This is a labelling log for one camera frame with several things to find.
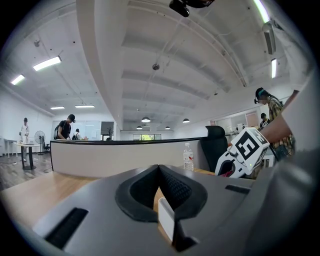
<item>white robotic gripper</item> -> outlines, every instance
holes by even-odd
[[[224,164],[232,163],[234,172],[230,178],[240,178],[250,175],[260,165],[270,143],[256,128],[245,128],[231,141],[232,146],[220,156],[215,174],[221,175]]]

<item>fluorescent light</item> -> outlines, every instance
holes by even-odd
[[[75,106],[78,109],[84,109],[84,108],[94,108],[95,106],[93,105],[80,105],[80,106]]]
[[[277,59],[274,58],[273,60],[271,60],[271,68],[271,77],[275,78],[277,74]]]
[[[64,106],[53,106],[53,107],[50,107],[50,109],[52,109],[52,110],[64,110],[65,107]]]
[[[51,65],[54,65],[54,64],[57,64],[57,63],[60,63],[61,62],[61,59],[60,57],[54,57],[54,58],[51,58],[51,59],[48,59],[44,62],[41,62],[40,64],[38,65],[35,65],[33,68],[35,71],[39,71],[39,70],[42,70],[46,67],[49,67]]]
[[[23,79],[25,79],[25,77],[22,75],[22,74],[20,74],[16,79],[14,79],[12,82],[11,82],[11,84],[13,84],[14,86],[17,84],[17,83],[19,83],[21,80],[23,80]]]
[[[260,2],[260,0],[253,0],[253,1],[261,14],[263,23],[268,22],[270,18],[264,5]]]
[[[142,120],[141,120],[141,122],[143,122],[143,123],[149,123],[150,122],[150,119],[149,119],[149,117],[144,117],[144,118],[142,118]]]

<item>plastic bottle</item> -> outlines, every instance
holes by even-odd
[[[192,149],[190,147],[190,143],[184,144],[185,148],[183,151],[183,168],[185,170],[193,171],[194,170],[194,154],[192,152]]]

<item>plaid shirt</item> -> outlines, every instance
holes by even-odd
[[[283,106],[275,98],[270,99],[270,101],[268,102],[268,106],[269,106],[269,118],[270,118],[270,121],[272,122],[281,113]],[[284,145],[284,147],[288,151],[288,154],[292,156],[293,145],[292,145],[291,138],[292,138],[291,135],[288,137],[282,138],[278,142],[273,143],[273,148],[276,149],[277,147],[279,147],[279,145]]]

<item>chair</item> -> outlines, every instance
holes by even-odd
[[[228,142],[225,137],[225,130],[220,126],[206,126],[207,137],[200,139],[200,144],[209,164],[210,172],[214,173],[219,158],[227,151]]]
[[[45,150],[45,151],[49,151],[50,150],[50,146],[49,144],[46,145],[46,143],[43,141],[43,146],[42,148]]]

